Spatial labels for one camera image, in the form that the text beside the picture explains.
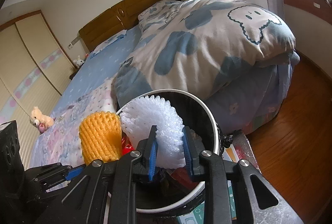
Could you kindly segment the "red snack packet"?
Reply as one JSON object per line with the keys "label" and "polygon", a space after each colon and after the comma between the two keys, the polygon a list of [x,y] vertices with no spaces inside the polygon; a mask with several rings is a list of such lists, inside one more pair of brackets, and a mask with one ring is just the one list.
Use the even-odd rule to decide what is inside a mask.
{"label": "red snack packet", "polygon": [[122,155],[126,155],[129,152],[132,152],[134,150],[134,147],[132,146],[129,138],[124,135],[122,137]]}

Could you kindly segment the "wooden headboard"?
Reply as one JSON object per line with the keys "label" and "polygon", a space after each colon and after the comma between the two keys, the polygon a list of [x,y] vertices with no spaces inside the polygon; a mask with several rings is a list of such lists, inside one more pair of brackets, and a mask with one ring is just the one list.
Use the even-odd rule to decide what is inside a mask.
{"label": "wooden headboard", "polygon": [[79,30],[79,36],[92,52],[99,44],[122,30],[138,24],[138,15],[162,0],[122,0],[105,10]]}

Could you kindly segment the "orange foam fruit net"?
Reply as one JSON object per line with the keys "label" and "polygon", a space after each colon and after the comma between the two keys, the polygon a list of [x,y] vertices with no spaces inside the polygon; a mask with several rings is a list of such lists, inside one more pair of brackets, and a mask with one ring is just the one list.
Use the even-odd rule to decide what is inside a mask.
{"label": "orange foam fruit net", "polygon": [[122,129],[115,113],[101,111],[87,116],[79,126],[79,138],[86,165],[97,159],[108,163],[122,157]]}

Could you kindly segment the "beige sliding wardrobe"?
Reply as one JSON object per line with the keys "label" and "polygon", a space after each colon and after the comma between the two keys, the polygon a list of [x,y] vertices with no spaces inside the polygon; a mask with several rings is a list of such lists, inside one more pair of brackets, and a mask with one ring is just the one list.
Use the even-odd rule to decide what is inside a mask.
{"label": "beige sliding wardrobe", "polygon": [[1,122],[17,122],[19,153],[28,167],[39,132],[30,123],[37,106],[50,115],[75,69],[41,11],[1,25]]}

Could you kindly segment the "blue white cartoon duvet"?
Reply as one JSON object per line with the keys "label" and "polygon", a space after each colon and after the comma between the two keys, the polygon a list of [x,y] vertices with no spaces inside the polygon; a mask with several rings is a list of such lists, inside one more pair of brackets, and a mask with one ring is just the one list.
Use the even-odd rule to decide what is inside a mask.
{"label": "blue white cartoon duvet", "polygon": [[120,106],[160,89],[205,100],[251,68],[285,62],[295,36],[285,21],[240,0],[163,0],[138,16],[141,38],[119,68]]}

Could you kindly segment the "white rabbit plush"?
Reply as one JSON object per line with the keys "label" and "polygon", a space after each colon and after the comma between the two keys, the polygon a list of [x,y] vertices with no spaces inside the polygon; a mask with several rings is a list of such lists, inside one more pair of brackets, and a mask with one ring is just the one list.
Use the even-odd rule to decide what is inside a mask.
{"label": "white rabbit plush", "polygon": [[75,60],[73,60],[73,63],[75,67],[79,69],[85,63],[85,61],[81,59],[80,56],[78,56]]}

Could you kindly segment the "floral pink blue quilt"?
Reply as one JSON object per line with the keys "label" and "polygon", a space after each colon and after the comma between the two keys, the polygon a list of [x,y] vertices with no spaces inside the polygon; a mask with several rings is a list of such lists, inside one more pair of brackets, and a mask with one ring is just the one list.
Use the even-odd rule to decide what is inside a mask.
{"label": "floral pink blue quilt", "polygon": [[96,89],[79,97],[65,108],[52,113],[55,123],[41,134],[33,147],[29,167],[62,163],[78,166],[84,163],[79,138],[79,126],[88,115],[116,112],[115,77],[104,80]]}

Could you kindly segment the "white round trash bin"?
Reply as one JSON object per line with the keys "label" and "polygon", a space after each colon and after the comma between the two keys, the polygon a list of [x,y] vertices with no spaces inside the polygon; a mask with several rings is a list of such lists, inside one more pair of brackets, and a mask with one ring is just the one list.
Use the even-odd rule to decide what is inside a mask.
{"label": "white round trash bin", "polygon": [[[212,112],[195,95],[177,89],[161,89],[141,95],[165,99],[174,107],[195,141],[205,150],[220,153],[220,129]],[[156,181],[136,184],[137,211],[158,216],[181,215],[204,201],[205,183],[190,181],[184,168],[157,169]]]}

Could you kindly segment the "blue bed sheet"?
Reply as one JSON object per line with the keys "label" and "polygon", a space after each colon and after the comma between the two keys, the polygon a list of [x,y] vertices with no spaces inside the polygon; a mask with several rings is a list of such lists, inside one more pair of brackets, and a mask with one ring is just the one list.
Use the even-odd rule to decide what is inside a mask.
{"label": "blue bed sheet", "polygon": [[141,30],[136,25],[127,30],[123,38],[114,41],[98,54],[88,56],[52,110],[51,117],[56,117],[57,112],[96,89],[105,80],[112,78],[118,72],[121,63],[134,50],[140,38]]}

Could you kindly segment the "dark wooden nightstand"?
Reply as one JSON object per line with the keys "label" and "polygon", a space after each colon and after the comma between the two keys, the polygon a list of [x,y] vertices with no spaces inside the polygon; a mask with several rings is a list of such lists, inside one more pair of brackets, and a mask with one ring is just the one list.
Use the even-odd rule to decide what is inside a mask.
{"label": "dark wooden nightstand", "polygon": [[79,69],[75,69],[75,71],[69,76],[69,79],[73,80],[73,78],[75,77],[75,75],[77,74],[78,71],[79,71]]}

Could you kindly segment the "light blue pillow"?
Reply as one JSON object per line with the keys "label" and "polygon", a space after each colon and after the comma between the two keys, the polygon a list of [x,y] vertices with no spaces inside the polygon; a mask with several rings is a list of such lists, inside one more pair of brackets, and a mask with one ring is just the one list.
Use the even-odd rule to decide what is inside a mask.
{"label": "light blue pillow", "polygon": [[113,36],[111,36],[110,38],[108,38],[107,40],[103,41],[101,44],[99,44],[92,52],[91,55],[95,56],[98,53],[100,53],[103,49],[107,48],[109,45],[113,44],[114,42],[116,42],[117,40],[120,40],[122,38],[124,38],[127,34],[127,30],[121,30],[120,32],[114,34]]}

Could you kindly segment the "beige teddy bear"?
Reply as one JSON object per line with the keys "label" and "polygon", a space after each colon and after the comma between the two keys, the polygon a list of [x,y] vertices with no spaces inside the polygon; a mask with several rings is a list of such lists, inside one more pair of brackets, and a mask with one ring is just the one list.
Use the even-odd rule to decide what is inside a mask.
{"label": "beige teddy bear", "polygon": [[40,109],[35,106],[30,113],[30,123],[36,127],[40,134],[46,132],[54,124],[54,119],[44,115]]}

